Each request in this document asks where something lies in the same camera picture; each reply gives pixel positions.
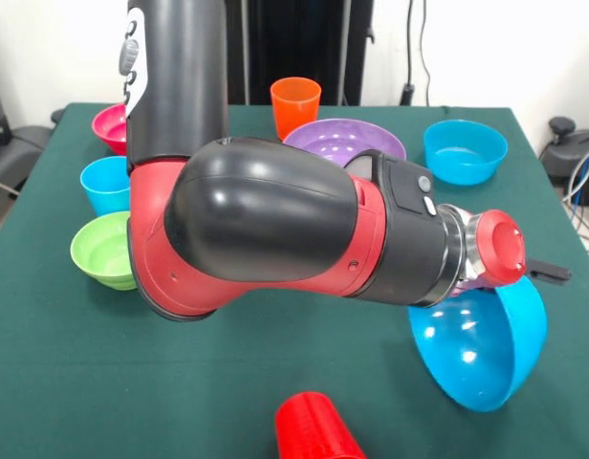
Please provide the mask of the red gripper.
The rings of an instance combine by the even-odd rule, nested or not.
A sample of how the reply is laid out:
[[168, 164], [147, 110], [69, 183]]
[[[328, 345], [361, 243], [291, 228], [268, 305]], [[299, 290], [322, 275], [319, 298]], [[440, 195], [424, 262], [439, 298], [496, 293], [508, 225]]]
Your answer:
[[524, 235], [506, 212], [483, 212], [475, 231], [476, 248], [484, 271], [481, 277], [490, 287], [517, 282], [526, 272], [531, 279], [547, 283], [566, 283], [571, 271], [545, 261], [526, 259]]

